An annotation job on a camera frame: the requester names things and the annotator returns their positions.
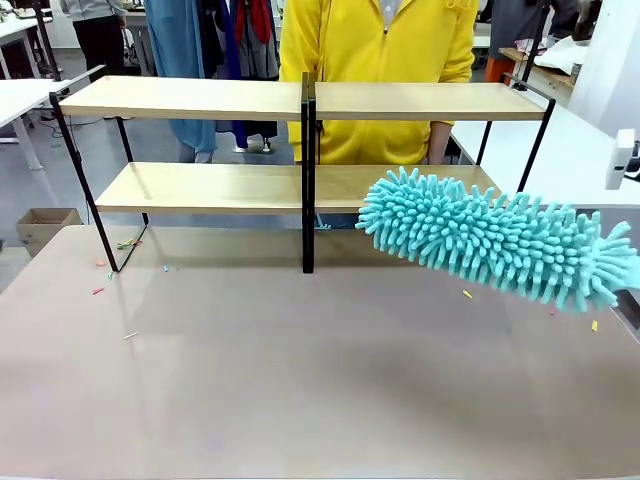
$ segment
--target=white device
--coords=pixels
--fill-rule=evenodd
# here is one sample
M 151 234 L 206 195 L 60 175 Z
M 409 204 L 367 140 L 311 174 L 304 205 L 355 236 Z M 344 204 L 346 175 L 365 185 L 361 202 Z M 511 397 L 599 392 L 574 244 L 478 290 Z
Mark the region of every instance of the white device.
M 607 190 L 618 190 L 627 171 L 638 172 L 638 142 L 633 129 L 618 132 L 616 148 L 607 170 Z

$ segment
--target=hanging clothes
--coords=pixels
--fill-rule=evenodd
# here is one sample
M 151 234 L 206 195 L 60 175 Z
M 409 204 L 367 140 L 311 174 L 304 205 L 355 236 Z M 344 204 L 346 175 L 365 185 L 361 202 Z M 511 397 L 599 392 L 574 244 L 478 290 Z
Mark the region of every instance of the hanging clothes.
M 205 75 L 220 80 L 241 80 L 238 46 L 233 37 L 233 21 L 226 0 L 197 1 L 203 12 L 200 31 Z M 231 132 L 238 147 L 248 147 L 242 121 L 217 120 L 216 132 Z
M 278 81 L 280 57 L 270 0 L 231 0 L 233 33 L 238 46 L 240 74 L 243 80 Z M 278 135 L 278 123 L 246 121 L 247 136 L 260 134 L 264 139 Z
M 146 0 L 153 57 L 161 77 L 207 78 L 196 0 Z M 166 92 L 180 95 L 185 92 Z M 178 141 L 195 153 L 216 149 L 213 120 L 169 120 Z

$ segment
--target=yellow hoodie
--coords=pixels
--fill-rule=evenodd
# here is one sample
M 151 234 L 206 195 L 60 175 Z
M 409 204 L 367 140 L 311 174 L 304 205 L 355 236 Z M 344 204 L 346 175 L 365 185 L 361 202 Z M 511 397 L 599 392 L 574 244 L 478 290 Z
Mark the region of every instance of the yellow hoodie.
M 467 82 L 478 0 L 402 0 L 385 32 L 380 0 L 287 0 L 280 80 Z M 429 122 L 325 121 L 323 164 L 421 163 Z M 301 158 L 300 123 L 289 124 Z

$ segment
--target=jacket zipper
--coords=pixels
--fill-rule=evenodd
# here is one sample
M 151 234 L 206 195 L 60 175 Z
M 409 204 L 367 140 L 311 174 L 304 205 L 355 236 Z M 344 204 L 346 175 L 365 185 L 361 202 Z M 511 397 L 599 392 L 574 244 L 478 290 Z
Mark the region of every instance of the jacket zipper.
M 380 52 L 378 53 L 378 66 L 376 67 L 376 82 L 380 81 L 380 65 L 382 64 L 382 53 L 384 52 L 384 47 L 387 43 L 387 34 L 389 33 L 389 26 L 385 25 L 382 29 L 382 39 L 380 40 Z M 369 130 L 369 122 L 367 120 L 363 120 L 363 132 L 362 132 L 362 140 L 360 140 L 360 147 L 358 148 L 358 162 L 360 161 L 360 155 L 362 154 L 362 147 L 364 145 L 365 139 L 367 138 L 367 131 Z

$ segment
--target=duster bristle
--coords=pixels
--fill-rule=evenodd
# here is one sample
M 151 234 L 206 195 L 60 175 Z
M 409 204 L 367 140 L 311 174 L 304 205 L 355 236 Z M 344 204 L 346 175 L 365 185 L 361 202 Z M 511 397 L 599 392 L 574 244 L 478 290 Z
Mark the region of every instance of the duster bristle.
M 374 235 L 374 247 L 495 289 L 514 291 L 559 310 L 586 312 L 616 306 L 636 250 L 621 238 L 622 222 L 601 238 L 600 214 L 576 215 L 569 205 L 530 204 L 519 193 L 512 202 L 493 188 L 481 193 L 453 178 L 425 178 L 388 171 L 369 189 L 356 228 Z

